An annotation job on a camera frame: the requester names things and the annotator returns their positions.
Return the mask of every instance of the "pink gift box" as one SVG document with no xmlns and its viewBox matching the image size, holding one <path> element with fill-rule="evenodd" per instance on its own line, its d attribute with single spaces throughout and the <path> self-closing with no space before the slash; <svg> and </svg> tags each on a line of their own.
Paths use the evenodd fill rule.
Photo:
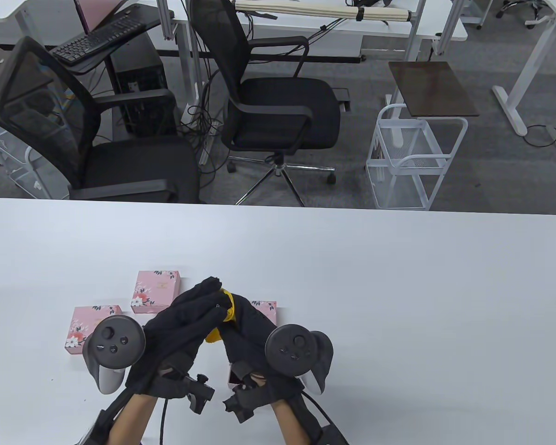
<svg viewBox="0 0 556 445">
<path fill-rule="evenodd" d="M 113 314 L 121 314 L 121 308 L 117 305 L 75 307 L 64 348 L 71 354 L 81 354 L 85 340 L 96 325 Z"/>
<path fill-rule="evenodd" d="M 275 301 L 251 301 L 251 305 L 259 312 L 263 313 L 270 319 L 272 323 L 278 326 L 276 322 L 276 302 Z M 236 375 L 229 371 L 229 388 L 233 389 L 235 386 L 242 384 Z"/>
<path fill-rule="evenodd" d="M 157 314 L 179 295 L 178 271 L 140 271 L 132 296 L 135 314 Z"/>
<path fill-rule="evenodd" d="M 276 322 L 276 302 L 275 301 L 251 301 L 251 305 L 259 312 L 263 313 L 270 319 L 272 323 L 278 326 Z"/>
</svg>

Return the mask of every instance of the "hand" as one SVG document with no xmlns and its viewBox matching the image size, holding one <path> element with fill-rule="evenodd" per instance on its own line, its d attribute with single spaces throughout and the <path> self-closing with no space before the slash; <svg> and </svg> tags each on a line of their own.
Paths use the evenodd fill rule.
<svg viewBox="0 0 556 445">
<path fill-rule="evenodd" d="M 260 382 L 265 379 L 267 403 L 301 394 L 303 384 L 298 379 L 278 373 L 265 359 L 265 342 L 276 326 L 249 300 L 236 294 L 232 297 L 235 319 L 222 323 L 218 329 L 233 372 L 250 387 L 262 386 Z"/>
<path fill-rule="evenodd" d="M 146 348 L 132 366 L 126 387 L 135 394 L 173 398 L 152 387 L 155 377 L 182 379 L 193 365 L 205 337 L 227 318 L 231 301 L 217 278 L 207 278 L 174 299 L 144 326 Z"/>
</svg>

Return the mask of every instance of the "wire basket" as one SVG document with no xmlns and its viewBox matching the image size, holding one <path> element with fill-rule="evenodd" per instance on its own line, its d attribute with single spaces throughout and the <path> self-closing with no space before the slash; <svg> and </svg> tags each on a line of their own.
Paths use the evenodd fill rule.
<svg viewBox="0 0 556 445">
<path fill-rule="evenodd" d="M 379 209 L 430 210 L 439 187 L 467 131 L 462 117 L 384 119 L 388 110 L 405 108 L 391 104 L 377 117 L 366 171 Z M 429 120 L 459 121 L 460 134 L 449 154 L 442 152 Z M 421 176 L 439 176 L 430 196 Z"/>
<path fill-rule="evenodd" d="M 0 127 L 0 165 L 18 187 L 36 199 L 65 199 L 68 181 L 32 147 Z"/>
</svg>

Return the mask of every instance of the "black mesh office chair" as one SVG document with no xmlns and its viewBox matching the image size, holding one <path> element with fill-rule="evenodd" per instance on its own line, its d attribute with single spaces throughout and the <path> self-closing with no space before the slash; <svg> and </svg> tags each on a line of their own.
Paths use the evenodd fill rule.
<svg viewBox="0 0 556 445">
<path fill-rule="evenodd" d="M 190 2 L 190 21 L 210 50 L 227 88 L 222 142 L 234 151 L 270 152 L 265 162 L 272 168 L 237 204 L 244 202 L 272 174 L 282 176 L 304 206 L 295 189 L 289 169 L 329 172 L 329 184 L 335 183 L 335 169 L 310 167 L 284 162 L 285 155 L 297 150 L 320 150 L 335 145 L 340 132 L 339 103 L 331 87 L 318 79 L 297 77 L 309 52 L 304 37 L 255 38 L 247 40 L 229 0 Z M 261 46 L 305 47 L 294 77 L 265 77 L 242 81 L 251 50 Z M 230 157 L 227 168 L 234 172 L 232 161 L 264 163 L 258 159 Z"/>
<path fill-rule="evenodd" d="M 179 136 L 93 146 L 102 112 L 146 101 L 160 102 L 173 119 L 176 102 L 167 89 L 93 98 L 41 45 L 25 37 L 0 78 L 0 127 L 62 172 L 70 182 L 70 199 L 197 203 L 195 154 Z"/>
<path fill-rule="evenodd" d="M 519 5 L 530 5 L 531 8 L 534 10 L 534 20 L 539 19 L 539 11 L 541 11 L 541 9 L 544 6 L 548 6 L 546 2 L 544 2 L 543 0 L 514 0 L 514 1 L 504 0 L 503 7 L 496 14 L 496 18 L 500 19 L 505 14 L 506 11 Z M 536 27 L 536 25 L 526 24 L 526 27 L 528 29 L 533 29 Z"/>
</svg>

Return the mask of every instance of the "computer tower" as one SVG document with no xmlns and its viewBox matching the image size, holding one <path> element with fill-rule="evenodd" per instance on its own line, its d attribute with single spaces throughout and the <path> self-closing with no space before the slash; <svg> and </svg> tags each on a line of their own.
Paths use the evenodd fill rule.
<svg viewBox="0 0 556 445">
<path fill-rule="evenodd" d="M 121 93 L 166 89 L 165 70 L 157 49 L 145 32 L 111 55 L 115 80 Z M 121 107 L 126 131 L 137 138 L 153 136 L 164 119 L 159 102 Z M 176 135 L 175 113 L 168 113 L 161 135 Z"/>
</svg>

